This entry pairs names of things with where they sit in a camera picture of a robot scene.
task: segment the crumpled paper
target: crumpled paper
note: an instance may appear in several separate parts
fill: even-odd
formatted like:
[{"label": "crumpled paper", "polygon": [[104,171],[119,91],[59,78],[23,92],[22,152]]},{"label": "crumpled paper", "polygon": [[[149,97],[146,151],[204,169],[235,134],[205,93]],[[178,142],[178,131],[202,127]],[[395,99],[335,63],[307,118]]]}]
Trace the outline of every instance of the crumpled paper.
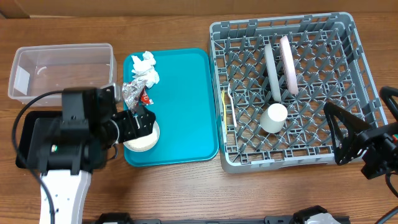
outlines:
[{"label": "crumpled paper", "polygon": [[137,79],[129,83],[123,83],[122,96],[127,107],[131,111],[134,111],[134,108],[137,106],[142,90],[145,88],[145,84],[145,81]]},{"label": "crumpled paper", "polygon": [[133,55],[132,61],[134,62],[132,73],[135,75],[133,78],[139,81],[146,81],[146,87],[152,88],[154,84],[159,82],[159,74],[156,72],[154,65],[156,64],[154,55],[146,51],[142,54],[143,60]]}]

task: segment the foil wrapper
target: foil wrapper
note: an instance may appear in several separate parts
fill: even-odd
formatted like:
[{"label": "foil wrapper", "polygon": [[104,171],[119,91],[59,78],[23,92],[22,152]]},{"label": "foil wrapper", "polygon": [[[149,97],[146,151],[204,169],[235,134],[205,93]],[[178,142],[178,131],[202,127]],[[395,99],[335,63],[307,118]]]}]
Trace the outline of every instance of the foil wrapper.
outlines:
[{"label": "foil wrapper", "polygon": [[131,111],[135,111],[135,107],[140,101],[141,93],[145,88],[146,81],[135,79],[129,83],[123,83],[122,96],[127,107]]}]

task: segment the utensil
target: utensil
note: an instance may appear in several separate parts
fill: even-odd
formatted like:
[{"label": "utensil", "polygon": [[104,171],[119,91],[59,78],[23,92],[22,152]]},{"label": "utensil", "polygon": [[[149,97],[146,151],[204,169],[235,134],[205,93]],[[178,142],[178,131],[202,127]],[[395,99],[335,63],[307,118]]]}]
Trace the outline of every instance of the utensil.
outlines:
[{"label": "utensil", "polygon": [[227,91],[227,94],[228,94],[229,100],[231,101],[232,120],[234,121],[234,127],[236,128],[238,125],[236,125],[234,100],[232,99],[231,92],[232,92],[231,87],[229,87],[229,84],[228,84],[228,91]]}]

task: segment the blue tray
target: blue tray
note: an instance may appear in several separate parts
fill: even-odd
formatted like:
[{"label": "blue tray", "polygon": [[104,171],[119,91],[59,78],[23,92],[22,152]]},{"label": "blue tray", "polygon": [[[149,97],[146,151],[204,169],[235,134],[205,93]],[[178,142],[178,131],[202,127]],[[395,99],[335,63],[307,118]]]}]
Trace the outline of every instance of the blue tray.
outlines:
[{"label": "blue tray", "polygon": [[[209,60],[202,49],[152,52],[160,82],[147,90],[160,127],[157,144],[146,152],[124,148],[124,158],[136,167],[206,161],[218,152],[216,110]],[[132,55],[123,65],[123,81],[133,80]]]}]

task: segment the white bowl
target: white bowl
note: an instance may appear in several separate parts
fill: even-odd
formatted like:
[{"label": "white bowl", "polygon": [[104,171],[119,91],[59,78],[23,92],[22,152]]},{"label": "white bowl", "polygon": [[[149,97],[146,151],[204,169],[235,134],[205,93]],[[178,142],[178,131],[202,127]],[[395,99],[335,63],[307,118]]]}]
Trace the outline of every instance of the white bowl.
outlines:
[{"label": "white bowl", "polygon": [[155,121],[152,134],[124,142],[124,146],[133,152],[145,152],[154,147],[159,140],[160,129]]}]

